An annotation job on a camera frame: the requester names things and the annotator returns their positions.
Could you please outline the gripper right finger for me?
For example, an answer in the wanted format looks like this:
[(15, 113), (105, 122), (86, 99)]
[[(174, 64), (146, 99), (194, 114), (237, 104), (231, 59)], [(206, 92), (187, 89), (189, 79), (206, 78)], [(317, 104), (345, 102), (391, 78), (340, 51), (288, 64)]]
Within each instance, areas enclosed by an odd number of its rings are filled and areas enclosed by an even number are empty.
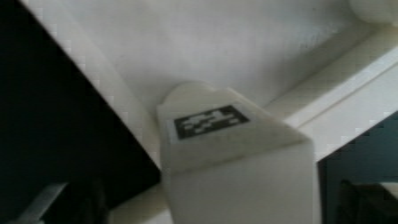
[(398, 182), (340, 183), (336, 224), (398, 224)]

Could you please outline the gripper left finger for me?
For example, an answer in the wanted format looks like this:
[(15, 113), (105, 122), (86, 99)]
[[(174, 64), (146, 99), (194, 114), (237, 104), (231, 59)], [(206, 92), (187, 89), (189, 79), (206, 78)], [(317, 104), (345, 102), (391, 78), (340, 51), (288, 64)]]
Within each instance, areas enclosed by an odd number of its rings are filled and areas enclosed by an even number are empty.
[(103, 185), (57, 183), (45, 187), (15, 224), (109, 224)]

